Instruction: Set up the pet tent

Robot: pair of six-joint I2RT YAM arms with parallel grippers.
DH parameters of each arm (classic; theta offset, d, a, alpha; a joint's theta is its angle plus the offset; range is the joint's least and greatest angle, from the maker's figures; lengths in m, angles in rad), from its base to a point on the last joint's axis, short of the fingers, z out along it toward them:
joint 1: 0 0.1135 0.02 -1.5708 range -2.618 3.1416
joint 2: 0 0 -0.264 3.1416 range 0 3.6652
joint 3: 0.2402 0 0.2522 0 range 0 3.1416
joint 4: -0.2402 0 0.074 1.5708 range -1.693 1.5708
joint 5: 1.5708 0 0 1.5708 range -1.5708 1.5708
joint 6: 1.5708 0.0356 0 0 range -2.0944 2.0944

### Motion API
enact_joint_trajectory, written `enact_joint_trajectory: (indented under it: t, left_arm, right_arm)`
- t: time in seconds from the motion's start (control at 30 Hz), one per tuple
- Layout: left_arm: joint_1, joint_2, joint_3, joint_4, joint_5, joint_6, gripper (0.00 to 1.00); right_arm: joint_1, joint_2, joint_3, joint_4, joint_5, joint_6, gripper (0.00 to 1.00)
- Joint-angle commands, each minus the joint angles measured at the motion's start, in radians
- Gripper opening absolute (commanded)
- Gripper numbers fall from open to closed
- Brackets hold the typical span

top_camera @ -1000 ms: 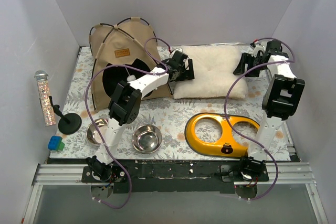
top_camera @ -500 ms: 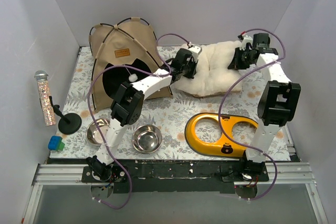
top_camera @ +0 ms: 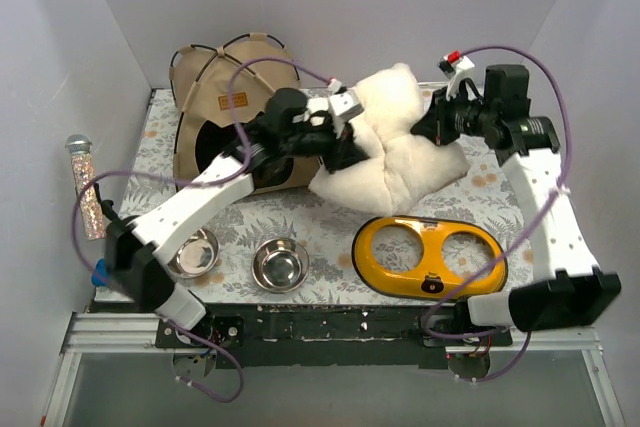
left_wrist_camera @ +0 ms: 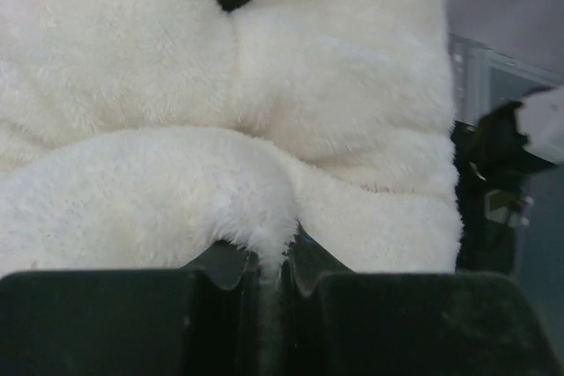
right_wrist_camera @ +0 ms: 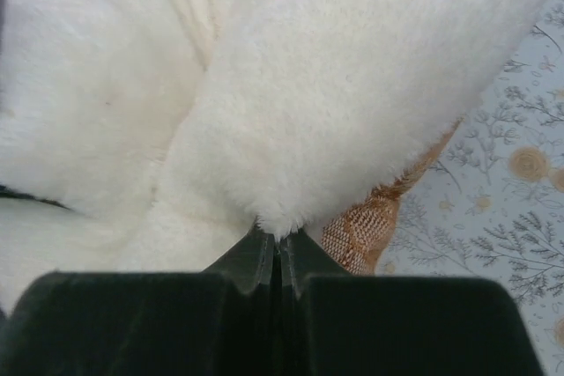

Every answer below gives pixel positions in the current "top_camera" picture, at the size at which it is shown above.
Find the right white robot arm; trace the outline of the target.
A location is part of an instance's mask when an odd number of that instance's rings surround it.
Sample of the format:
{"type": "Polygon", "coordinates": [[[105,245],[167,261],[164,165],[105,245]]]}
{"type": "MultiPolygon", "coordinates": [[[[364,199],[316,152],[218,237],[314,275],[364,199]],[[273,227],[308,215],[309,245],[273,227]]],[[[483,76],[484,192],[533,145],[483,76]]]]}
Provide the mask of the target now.
{"type": "Polygon", "coordinates": [[[559,141],[549,118],[531,115],[527,68],[487,67],[482,91],[472,81],[468,58],[443,59],[439,68],[448,83],[433,93],[411,131],[439,146],[461,135],[485,141],[516,195],[534,268],[532,283],[465,294],[442,320],[428,311],[422,329],[430,337],[471,345],[511,327],[531,333],[592,325],[620,294],[621,281],[601,270],[582,236],[565,186],[569,145],[559,141]]]}

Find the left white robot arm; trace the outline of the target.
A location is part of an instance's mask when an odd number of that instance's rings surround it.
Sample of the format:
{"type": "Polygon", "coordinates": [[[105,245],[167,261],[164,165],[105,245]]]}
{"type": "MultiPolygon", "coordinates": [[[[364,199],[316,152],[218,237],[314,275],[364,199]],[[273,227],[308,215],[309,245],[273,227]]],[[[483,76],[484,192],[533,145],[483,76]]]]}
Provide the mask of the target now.
{"type": "Polygon", "coordinates": [[[141,311],[171,322],[188,345],[205,345],[212,337],[212,317],[170,275],[169,262],[212,217],[254,192],[255,171],[291,157],[320,156],[332,167],[365,159],[349,125],[362,111],[346,87],[326,99],[310,99],[294,88],[277,90],[264,112],[243,125],[239,140],[169,200],[129,221],[110,215],[104,254],[109,280],[141,311]]]}

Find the cream fluffy pillow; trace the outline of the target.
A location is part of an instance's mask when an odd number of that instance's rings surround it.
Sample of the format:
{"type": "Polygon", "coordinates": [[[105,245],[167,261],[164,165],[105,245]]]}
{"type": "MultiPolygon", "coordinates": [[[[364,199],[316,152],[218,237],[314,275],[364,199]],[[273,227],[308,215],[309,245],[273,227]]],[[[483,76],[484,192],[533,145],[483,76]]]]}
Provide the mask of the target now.
{"type": "Polygon", "coordinates": [[[470,164],[453,142],[437,146],[410,133],[426,113],[425,97],[405,63],[354,86],[363,113],[351,121],[367,158],[330,173],[319,168],[309,190],[345,208],[379,216],[408,213],[426,195],[466,176],[470,164]]]}

